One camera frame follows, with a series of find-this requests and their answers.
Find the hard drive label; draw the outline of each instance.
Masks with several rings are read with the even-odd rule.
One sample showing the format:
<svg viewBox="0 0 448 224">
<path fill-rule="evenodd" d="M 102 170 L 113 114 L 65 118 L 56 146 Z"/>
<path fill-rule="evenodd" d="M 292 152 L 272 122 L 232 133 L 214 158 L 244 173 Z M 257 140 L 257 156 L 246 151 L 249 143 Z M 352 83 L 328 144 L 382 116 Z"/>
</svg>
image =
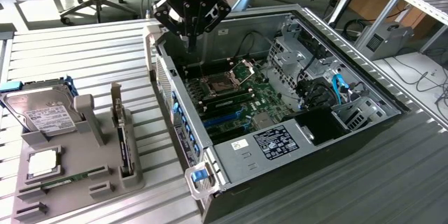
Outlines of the hard drive label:
<svg viewBox="0 0 448 224">
<path fill-rule="evenodd" d="M 253 135 L 253 138 L 269 160 L 298 149 L 298 145 L 282 125 Z"/>
<path fill-rule="evenodd" d="M 25 111 L 25 115 L 36 128 L 44 133 L 74 127 L 73 120 L 62 105 Z"/>
</svg>

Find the metal rack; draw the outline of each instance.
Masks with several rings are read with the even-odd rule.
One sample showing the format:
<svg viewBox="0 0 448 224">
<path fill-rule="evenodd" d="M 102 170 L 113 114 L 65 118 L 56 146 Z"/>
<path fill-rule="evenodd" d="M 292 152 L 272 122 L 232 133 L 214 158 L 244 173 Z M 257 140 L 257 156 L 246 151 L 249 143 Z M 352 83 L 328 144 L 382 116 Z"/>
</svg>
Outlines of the metal rack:
<svg viewBox="0 0 448 224">
<path fill-rule="evenodd" d="M 428 42 L 422 45 L 420 51 L 425 51 L 430 46 L 430 44 L 433 43 L 433 41 L 436 41 L 436 39 L 448 29 L 448 0 L 404 0 L 404 1 L 409 3 L 413 7 L 418 8 L 425 14 L 428 14 L 430 17 L 433 17 L 437 21 L 440 21 L 444 24 L 444 26 L 438 29 L 438 31 L 428 40 Z M 358 38 L 358 40 L 354 43 L 354 47 L 357 49 L 361 49 L 366 45 L 368 41 L 373 37 L 377 27 L 384 22 L 386 15 L 397 5 L 397 2 L 398 0 L 390 0 L 388 2 L 370 29 L 365 32 L 362 37 Z M 400 15 L 396 21 L 400 21 L 402 17 L 404 15 Z"/>
</svg>

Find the metal table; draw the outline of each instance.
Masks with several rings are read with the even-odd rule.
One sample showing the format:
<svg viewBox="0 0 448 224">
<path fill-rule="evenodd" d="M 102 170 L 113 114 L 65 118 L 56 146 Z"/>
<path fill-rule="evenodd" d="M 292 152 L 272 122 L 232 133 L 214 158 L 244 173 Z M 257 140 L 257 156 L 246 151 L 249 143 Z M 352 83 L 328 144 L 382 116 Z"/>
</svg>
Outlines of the metal table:
<svg viewBox="0 0 448 224">
<path fill-rule="evenodd" d="M 149 84 L 141 27 L 148 22 L 34 30 L 0 43 L 1 82 L 44 80 L 65 74 L 80 94 L 94 97 L 94 112 L 110 106 L 109 83 L 121 83 L 132 111 L 145 187 L 42 223 L 200 223 L 184 172 Z M 0 223 L 9 223 L 21 147 L 21 126 L 8 111 L 0 122 Z"/>
</svg>

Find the blue pcie slot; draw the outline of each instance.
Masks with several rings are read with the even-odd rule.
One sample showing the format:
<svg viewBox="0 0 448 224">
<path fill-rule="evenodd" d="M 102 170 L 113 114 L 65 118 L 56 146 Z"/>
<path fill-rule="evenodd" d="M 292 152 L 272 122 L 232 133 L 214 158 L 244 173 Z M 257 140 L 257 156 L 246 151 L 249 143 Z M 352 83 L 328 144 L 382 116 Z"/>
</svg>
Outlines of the blue pcie slot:
<svg viewBox="0 0 448 224">
<path fill-rule="evenodd" d="M 208 128 L 208 127 L 214 126 L 216 124 L 220 124 L 220 123 L 224 123 L 224 122 L 228 122 L 228 121 L 238 119 L 240 116 L 241 116 L 241 112 L 242 112 L 242 109 L 240 111 L 236 111 L 232 114 L 221 116 L 220 118 L 214 118 L 212 120 L 205 121 L 204 122 L 204 127 Z"/>
</svg>

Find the circuit board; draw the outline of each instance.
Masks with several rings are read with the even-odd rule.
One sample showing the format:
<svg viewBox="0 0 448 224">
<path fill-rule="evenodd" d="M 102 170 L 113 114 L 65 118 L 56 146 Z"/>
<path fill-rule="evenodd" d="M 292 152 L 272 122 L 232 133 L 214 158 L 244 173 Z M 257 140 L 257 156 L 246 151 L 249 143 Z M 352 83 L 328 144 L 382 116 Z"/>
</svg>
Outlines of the circuit board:
<svg viewBox="0 0 448 224">
<path fill-rule="evenodd" d="M 233 82 L 229 80 L 229 73 L 222 72 L 201 78 L 189 79 L 185 83 L 192 102 L 197 105 L 206 96 L 217 95 L 217 92 L 221 92 L 221 94 L 232 94 L 232 92 L 237 92 L 238 90 L 252 89 L 253 91 L 246 101 L 236 105 L 226 105 L 217 116 L 202 120 L 213 142 L 214 140 L 216 142 L 226 141 L 240 135 L 260 130 L 261 125 L 256 123 L 254 116 L 260 114 L 269 115 L 269 121 L 278 123 L 282 117 L 292 112 L 286 108 L 282 100 L 277 97 L 277 93 L 269 83 L 264 82 L 261 71 L 256 67 L 253 67 L 252 70 L 253 74 L 250 74 L 246 65 L 237 64 L 232 69 L 236 79 Z M 200 106 L 197 106 L 197 112 L 201 118 L 206 117 L 206 111 L 201 111 Z M 212 126 L 208 125 L 209 121 L 225 118 L 225 116 L 232 116 L 232 120 L 226 120 Z"/>
</svg>

